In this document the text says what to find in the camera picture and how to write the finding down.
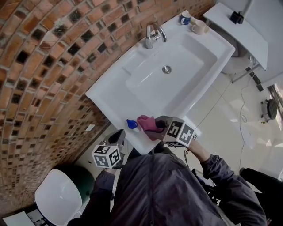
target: faucet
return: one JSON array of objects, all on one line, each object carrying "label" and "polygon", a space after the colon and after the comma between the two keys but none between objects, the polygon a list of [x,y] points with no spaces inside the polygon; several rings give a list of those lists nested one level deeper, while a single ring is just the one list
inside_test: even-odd
[{"label": "faucet", "polygon": [[[151,35],[151,25],[153,26],[154,30],[155,30],[155,34]],[[160,37],[162,37],[163,42],[167,42],[167,37],[165,34],[164,29],[158,25],[157,23],[151,21],[146,25],[146,38],[145,38],[145,47],[147,49],[152,49],[153,45],[152,42],[159,39]]]}]

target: mug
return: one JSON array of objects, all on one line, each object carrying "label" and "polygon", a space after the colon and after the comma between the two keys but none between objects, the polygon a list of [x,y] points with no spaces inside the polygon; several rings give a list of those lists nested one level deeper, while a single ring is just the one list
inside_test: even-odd
[{"label": "mug", "polygon": [[191,14],[188,11],[184,11],[180,16],[180,23],[184,25],[188,25],[191,22]]},{"label": "mug", "polygon": [[201,21],[201,20],[197,20],[195,22],[195,25],[191,28],[193,32],[195,32],[196,34],[203,34],[206,28],[206,24]]}]

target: person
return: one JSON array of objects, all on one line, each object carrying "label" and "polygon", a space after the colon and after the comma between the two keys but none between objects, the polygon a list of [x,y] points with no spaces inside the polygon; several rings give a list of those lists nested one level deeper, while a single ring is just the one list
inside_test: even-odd
[{"label": "person", "polygon": [[154,154],[133,149],[110,200],[115,176],[106,169],[97,177],[89,203],[68,226],[266,226],[262,207],[247,182],[217,155],[192,140],[189,150],[200,161],[205,178],[216,184],[221,200],[214,204],[197,178],[169,148]]},{"label": "person", "polygon": [[242,168],[240,175],[262,192],[256,192],[256,196],[266,217],[272,220],[269,225],[283,225],[283,182],[249,168]]}]

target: curved brick wall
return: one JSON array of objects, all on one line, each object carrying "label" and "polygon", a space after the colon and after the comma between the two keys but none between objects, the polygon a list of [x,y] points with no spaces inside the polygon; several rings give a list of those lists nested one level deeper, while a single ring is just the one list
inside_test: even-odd
[{"label": "curved brick wall", "polygon": [[[0,214],[34,201],[57,164],[73,162],[106,120],[88,88],[145,35],[213,0],[0,1]],[[96,124],[91,132],[85,129]]]}]

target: blue mug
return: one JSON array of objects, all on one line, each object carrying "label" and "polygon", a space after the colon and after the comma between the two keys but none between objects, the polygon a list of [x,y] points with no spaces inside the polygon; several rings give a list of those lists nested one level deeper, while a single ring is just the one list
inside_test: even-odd
[{"label": "blue mug", "polygon": [[188,25],[191,22],[191,14],[188,11],[184,11],[180,16],[180,24]]}]

